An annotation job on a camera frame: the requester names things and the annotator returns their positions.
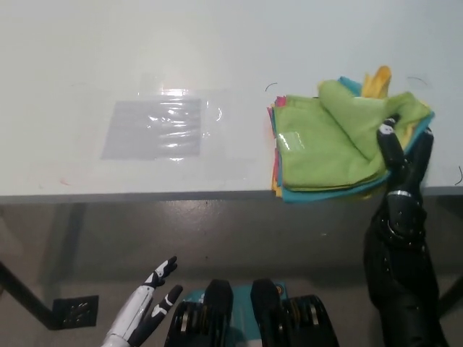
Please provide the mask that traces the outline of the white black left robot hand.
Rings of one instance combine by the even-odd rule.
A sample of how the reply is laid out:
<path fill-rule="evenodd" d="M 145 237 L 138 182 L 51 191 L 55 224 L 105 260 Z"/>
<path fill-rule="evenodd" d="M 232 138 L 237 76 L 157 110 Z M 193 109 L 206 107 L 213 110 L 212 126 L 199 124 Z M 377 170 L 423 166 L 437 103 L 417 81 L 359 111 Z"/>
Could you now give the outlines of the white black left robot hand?
<path fill-rule="evenodd" d="M 177 257 L 162 262 L 130 295 L 109 331 L 103 347 L 141 346 L 161 324 L 183 291 L 181 285 L 174 286 L 165 297 L 152 306 L 155 290 L 176 270 Z"/>

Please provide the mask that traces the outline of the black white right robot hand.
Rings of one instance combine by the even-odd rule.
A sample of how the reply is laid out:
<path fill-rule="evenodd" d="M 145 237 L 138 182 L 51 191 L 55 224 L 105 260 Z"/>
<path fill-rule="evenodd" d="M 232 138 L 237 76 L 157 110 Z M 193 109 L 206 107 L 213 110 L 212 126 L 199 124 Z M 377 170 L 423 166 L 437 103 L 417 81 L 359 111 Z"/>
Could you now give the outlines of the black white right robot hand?
<path fill-rule="evenodd" d="M 418 135 L 412 149 L 405 153 L 395 132 L 400 118 L 399 114 L 393 114 L 383 121 L 377 131 L 378 146 L 390 173 L 387 186 L 390 192 L 401 190 L 419 197 L 433 149 L 434 136 L 427 127 Z"/>

